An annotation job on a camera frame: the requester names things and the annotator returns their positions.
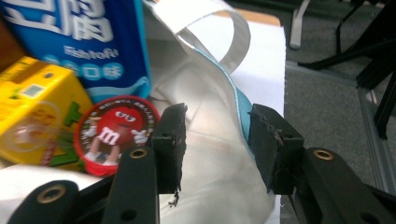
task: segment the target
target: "blue snack bag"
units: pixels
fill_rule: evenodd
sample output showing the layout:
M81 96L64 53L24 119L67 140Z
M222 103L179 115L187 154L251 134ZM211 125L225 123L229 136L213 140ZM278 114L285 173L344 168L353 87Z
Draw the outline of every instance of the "blue snack bag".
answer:
M0 0L0 8L25 49L74 70L95 103L149 95L142 1Z

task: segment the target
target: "yellow package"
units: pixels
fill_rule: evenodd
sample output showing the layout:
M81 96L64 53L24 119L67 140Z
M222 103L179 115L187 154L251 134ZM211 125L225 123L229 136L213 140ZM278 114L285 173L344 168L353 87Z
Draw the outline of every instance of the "yellow package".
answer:
M76 164L73 132L92 101L72 70L23 57L0 74L0 90L1 157L46 166Z

